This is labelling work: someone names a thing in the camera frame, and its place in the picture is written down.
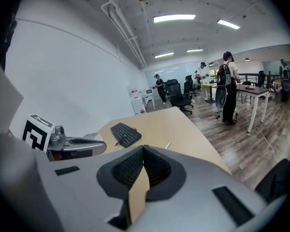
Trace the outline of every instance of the white cable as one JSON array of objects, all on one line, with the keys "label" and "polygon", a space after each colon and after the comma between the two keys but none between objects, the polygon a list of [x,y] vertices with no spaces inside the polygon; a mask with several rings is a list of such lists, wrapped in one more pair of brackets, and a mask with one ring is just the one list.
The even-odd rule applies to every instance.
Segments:
[{"label": "white cable", "polygon": [[[250,122],[244,115],[242,115],[242,113],[240,113],[240,115],[242,116],[242,117],[244,117],[248,122]],[[267,144],[272,148],[272,152],[273,152],[273,156],[274,156],[274,159],[275,159],[275,161],[278,163],[278,161],[277,161],[277,159],[276,159],[276,157],[275,157],[275,153],[274,153],[274,149],[273,149],[273,147],[270,145],[270,143],[266,140],[266,138],[265,138],[265,136],[262,134],[262,132],[259,130],[259,128],[258,127],[256,127],[254,124],[252,124],[256,129],[258,129],[258,131],[260,132],[260,134],[262,135],[262,137],[264,138],[264,140],[267,142]]]}]

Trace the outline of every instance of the fluorescent light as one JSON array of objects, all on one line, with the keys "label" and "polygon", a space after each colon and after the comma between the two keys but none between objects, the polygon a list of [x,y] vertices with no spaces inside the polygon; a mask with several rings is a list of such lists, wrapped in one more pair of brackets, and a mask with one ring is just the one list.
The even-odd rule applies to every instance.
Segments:
[{"label": "fluorescent light", "polygon": [[162,54],[162,55],[158,55],[158,56],[155,56],[155,58],[160,58],[160,57],[164,57],[164,56],[168,56],[168,55],[173,55],[174,52],[170,52],[170,53],[166,53],[166,54]]},{"label": "fluorescent light", "polygon": [[239,28],[240,28],[240,27],[237,26],[237,25],[234,25],[234,24],[232,24],[232,23],[230,23],[230,22],[227,22],[227,21],[224,21],[224,20],[221,20],[221,19],[220,19],[217,23],[218,23],[218,24],[225,25],[225,26],[228,26],[228,27],[233,28],[233,29],[239,29]]},{"label": "fluorescent light", "polygon": [[193,20],[195,14],[169,14],[169,15],[162,15],[162,16],[155,16],[154,23],[162,22],[162,21],[173,21],[173,20]]},{"label": "fluorescent light", "polygon": [[188,50],[187,52],[201,52],[203,49]]}]

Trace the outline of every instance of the keyboard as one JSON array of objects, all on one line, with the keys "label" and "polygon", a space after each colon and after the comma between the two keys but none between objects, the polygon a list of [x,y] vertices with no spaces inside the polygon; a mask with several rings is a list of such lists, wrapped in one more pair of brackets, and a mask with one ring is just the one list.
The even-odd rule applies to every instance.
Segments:
[{"label": "keyboard", "polygon": [[111,132],[118,140],[117,144],[120,144],[125,148],[129,147],[131,144],[135,143],[142,137],[142,135],[138,133],[136,129],[133,129],[123,123],[118,123],[117,125],[111,127]]}]

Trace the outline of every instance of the person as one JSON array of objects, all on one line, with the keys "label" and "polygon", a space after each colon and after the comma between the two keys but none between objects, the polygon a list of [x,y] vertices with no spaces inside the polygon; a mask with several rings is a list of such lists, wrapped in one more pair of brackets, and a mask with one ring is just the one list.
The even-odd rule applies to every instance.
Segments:
[{"label": "person", "polygon": [[161,98],[161,100],[163,102],[162,104],[165,105],[166,104],[166,99],[165,99],[164,88],[163,88],[164,82],[163,82],[163,80],[160,78],[160,76],[158,74],[156,74],[154,77],[157,79],[157,81],[156,81],[156,86],[154,86],[153,88],[157,88],[158,93],[160,95],[160,98]]},{"label": "person", "polygon": [[226,86],[228,94],[226,97],[226,101],[223,107],[223,116],[222,116],[222,122],[226,122],[226,125],[234,125],[235,122],[233,121],[233,113],[236,108],[236,83],[240,83],[240,77],[237,73],[237,66],[234,63],[234,58],[232,56],[231,52],[225,52],[223,54],[223,64],[227,65],[230,70],[230,75],[232,78],[232,81],[229,85]]},{"label": "person", "polygon": [[[280,60],[280,67],[279,67],[279,75],[280,75],[280,80],[281,80],[281,84],[282,86],[284,86],[284,71],[287,71],[287,73],[285,75],[289,75],[289,80],[290,80],[290,69],[288,68],[288,65],[286,64],[286,62],[281,59]],[[287,102],[289,98],[289,90],[285,91],[283,88],[281,89],[281,102]]]},{"label": "person", "polygon": [[209,90],[209,87],[203,86],[202,84],[208,84],[210,82],[211,77],[209,75],[209,71],[204,69],[205,66],[206,66],[206,64],[204,62],[201,62],[200,67],[197,69],[196,78],[198,78],[200,80],[200,83],[201,83],[202,97],[205,101],[207,101],[208,96],[210,94],[210,90]]}]

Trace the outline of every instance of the floor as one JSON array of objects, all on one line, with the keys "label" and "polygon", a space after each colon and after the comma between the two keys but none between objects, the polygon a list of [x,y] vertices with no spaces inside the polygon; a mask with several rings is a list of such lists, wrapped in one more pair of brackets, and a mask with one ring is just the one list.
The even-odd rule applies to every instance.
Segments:
[{"label": "floor", "polygon": [[[264,100],[258,101],[254,125],[273,147],[272,150],[255,127],[252,127],[250,133],[247,132],[249,122],[243,116],[250,120],[254,98],[251,98],[251,104],[249,99],[246,101],[243,99],[242,104],[241,96],[238,98],[236,110],[241,114],[233,127],[225,126],[221,122],[222,118],[215,119],[214,103],[208,104],[200,96],[194,99],[195,102],[192,103],[194,108],[186,107],[192,110],[193,114],[185,114],[214,146],[231,173],[242,182],[254,189],[275,166],[276,160],[287,158],[290,161],[290,104],[276,102],[275,98],[269,99],[264,122],[260,123]],[[155,105],[156,110],[171,107],[169,101],[166,105],[162,105],[161,100],[155,100]],[[154,111],[152,101],[148,102],[146,110]]]}]

